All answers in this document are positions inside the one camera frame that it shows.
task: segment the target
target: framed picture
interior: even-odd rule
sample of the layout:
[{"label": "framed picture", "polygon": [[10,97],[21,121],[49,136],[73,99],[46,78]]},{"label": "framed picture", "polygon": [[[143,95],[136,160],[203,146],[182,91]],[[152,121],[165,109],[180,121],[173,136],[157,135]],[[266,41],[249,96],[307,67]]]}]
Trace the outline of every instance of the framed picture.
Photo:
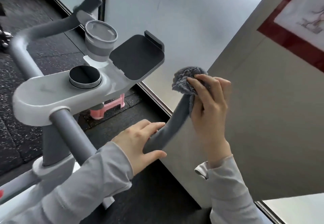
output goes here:
[{"label": "framed picture", "polygon": [[324,0],[283,0],[258,31],[324,72]]}]

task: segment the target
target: cup holder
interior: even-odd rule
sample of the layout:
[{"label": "cup holder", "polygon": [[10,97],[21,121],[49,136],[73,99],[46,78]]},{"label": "cup holder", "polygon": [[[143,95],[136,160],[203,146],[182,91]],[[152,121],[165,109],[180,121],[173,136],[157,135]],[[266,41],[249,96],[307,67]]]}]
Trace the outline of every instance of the cup holder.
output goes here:
[{"label": "cup holder", "polygon": [[101,83],[101,73],[95,67],[79,65],[69,71],[70,83],[82,89],[91,89]]}]

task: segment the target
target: long-sleeve shirt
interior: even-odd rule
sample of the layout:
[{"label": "long-sleeve shirt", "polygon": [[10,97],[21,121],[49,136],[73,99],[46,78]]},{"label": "long-sleeve shirt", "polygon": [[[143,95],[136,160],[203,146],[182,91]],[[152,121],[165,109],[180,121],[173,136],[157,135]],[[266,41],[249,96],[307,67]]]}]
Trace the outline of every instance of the long-sleeve shirt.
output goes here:
[{"label": "long-sleeve shirt", "polygon": [[[213,224],[263,224],[233,156],[215,169],[203,163],[196,172],[207,179]],[[37,205],[4,223],[77,224],[104,198],[128,190],[132,178],[127,156],[118,145],[109,142]]]}]

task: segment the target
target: pink plastic object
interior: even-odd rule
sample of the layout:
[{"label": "pink plastic object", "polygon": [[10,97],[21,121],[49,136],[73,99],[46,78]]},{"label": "pink plastic object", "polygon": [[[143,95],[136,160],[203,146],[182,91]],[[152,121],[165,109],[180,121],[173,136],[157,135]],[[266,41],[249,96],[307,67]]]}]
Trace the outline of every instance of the pink plastic object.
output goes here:
[{"label": "pink plastic object", "polygon": [[104,107],[100,110],[97,110],[97,111],[90,110],[90,116],[94,120],[100,120],[100,119],[103,119],[103,116],[105,115],[105,112],[107,110],[114,108],[117,105],[120,105],[120,108],[123,108],[125,106],[124,97],[125,97],[125,94],[122,94],[118,99],[105,104]]}]

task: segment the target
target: red border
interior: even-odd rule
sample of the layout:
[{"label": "red border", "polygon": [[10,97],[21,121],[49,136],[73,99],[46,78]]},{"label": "red border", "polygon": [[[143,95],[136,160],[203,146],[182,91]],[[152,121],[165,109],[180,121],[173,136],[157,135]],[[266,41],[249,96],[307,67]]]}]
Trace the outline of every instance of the red border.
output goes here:
[{"label": "red border", "polygon": [[258,31],[324,72],[324,52],[274,22],[291,0],[283,0],[258,28]]}]

